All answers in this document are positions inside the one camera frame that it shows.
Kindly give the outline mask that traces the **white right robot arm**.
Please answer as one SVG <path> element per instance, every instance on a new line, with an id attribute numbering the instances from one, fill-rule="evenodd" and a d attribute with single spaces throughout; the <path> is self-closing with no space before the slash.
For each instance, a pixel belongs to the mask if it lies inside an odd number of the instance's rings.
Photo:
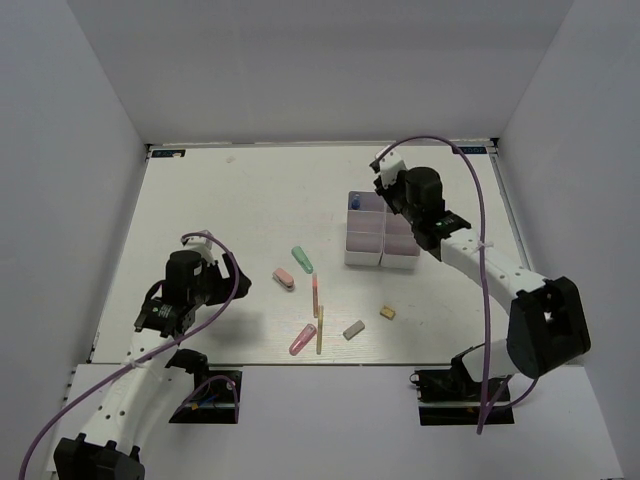
<path id="1" fill-rule="evenodd" d="M 592 346 L 578 287 L 527 270 L 482 244 L 470 223 L 448 210 L 439 174 L 429 167 L 376 168 L 375 192 L 410 225 L 419 247 L 486 287 L 508 315 L 505 337 L 454 357 L 453 390 L 472 399 L 488 379 L 522 374 L 537 379 Z"/>

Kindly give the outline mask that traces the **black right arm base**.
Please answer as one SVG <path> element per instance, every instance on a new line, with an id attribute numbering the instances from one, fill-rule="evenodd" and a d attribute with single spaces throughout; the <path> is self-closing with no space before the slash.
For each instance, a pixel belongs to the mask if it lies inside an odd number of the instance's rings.
<path id="1" fill-rule="evenodd" d="M 416 369 L 409 381 L 416 388 L 421 426 L 472 426 L 480 419 L 481 382 L 474 381 L 464 369 L 463 355 L 479 350 L 469 348 L 452 358 L 450 367 Z M 489 399 L 499 394 L 486 425 L 514 424 L 508 386 L 509 376 L 491 376 Z"/>

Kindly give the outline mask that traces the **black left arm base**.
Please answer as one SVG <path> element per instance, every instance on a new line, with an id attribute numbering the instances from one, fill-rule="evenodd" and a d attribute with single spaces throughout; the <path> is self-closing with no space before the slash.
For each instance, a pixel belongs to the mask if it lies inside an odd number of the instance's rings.
<path id="1" fill-rule="evenodd" d="M 166 364 L 171 372 L 191 378 L 187 396 L 169 422 L 173 424 L 235 425 L 239 421 L 243 371 L 220 369 L 205 354 L 179 349 Z"/>

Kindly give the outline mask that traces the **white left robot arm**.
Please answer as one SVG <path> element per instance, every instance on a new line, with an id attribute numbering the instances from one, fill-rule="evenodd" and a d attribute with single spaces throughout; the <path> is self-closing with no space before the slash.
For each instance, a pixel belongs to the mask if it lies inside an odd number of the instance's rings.
<path id="1" fill-rule="evenodd" d="M 140 452 L 157 423 L 207 396 L 213 382 L 236 393 L 231 376 L 211 374 L 207 356 L 183 343 L 198 330 L 200 308 L 224 311 L 250 287 L 230 252 L 220 261 L 206 244 L 171 253 L 164 278 L 145 295 L 122 366 L 99 384 L 106 393 L 95 413 L 75 437 L 58 441 L 58 478 L 142 479 Z"/>

